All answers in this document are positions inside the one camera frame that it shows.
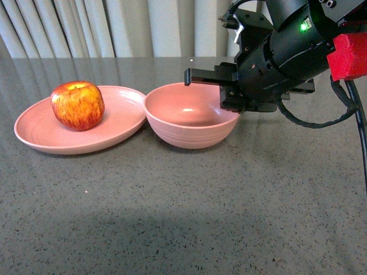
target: red apple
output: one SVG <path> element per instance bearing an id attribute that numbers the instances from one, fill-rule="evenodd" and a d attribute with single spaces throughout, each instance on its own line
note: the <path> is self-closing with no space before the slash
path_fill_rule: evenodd
<path id="1" fill-rule="evenodd" d="M 51 93 L 53 113 L 59 122 L 84 131 L 101 121 L 104 101 L 100 89 L 87 81 L 61 84 Z"/>

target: red foam block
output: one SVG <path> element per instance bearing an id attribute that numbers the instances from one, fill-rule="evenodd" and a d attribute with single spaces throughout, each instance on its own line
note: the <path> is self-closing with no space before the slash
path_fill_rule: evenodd
<path id="1" fill-rule="evenodd" d="M 327 56 L 334 81 L 367 75 L 367 33 L 341 34 L 334 38 L 336 51 Z"/>

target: curtain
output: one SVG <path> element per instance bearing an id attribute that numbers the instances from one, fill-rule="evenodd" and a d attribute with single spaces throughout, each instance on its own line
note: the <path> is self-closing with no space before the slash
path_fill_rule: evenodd
<path id="1" fill-rule="evenodd" d="M 242 9 L 266 15 L 262 1 Z M 1 0 L 0 57 L 235 56 L 231 0 Z"/>

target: pink bowl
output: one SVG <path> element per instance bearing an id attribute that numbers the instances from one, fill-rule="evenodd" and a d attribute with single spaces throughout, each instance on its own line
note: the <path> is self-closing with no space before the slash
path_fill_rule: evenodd
<path id="1" fill-rule="evenodd" d="M 240 117 L 221 109 L 219 103 L 218 86 L 174 83 L 150 92 L 144 108 L 161 139 L 177 147 L 199 149 L 225 139 Z"/>

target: plate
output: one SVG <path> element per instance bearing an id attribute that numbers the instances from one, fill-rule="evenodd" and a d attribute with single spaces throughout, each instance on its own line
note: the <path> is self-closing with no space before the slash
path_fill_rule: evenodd
<path id="1" fill-rule="evenodd" d="M 15 135 L 36 150 L 60 155 L 95 152 L 126 140 L 145 122 L 145 95 L 126 87 L 98 87 L 105 111 L 101 122 L 93 128 L 75 131 L 62 125 L 48 97 L 19 116 L 14 125 Z"/>

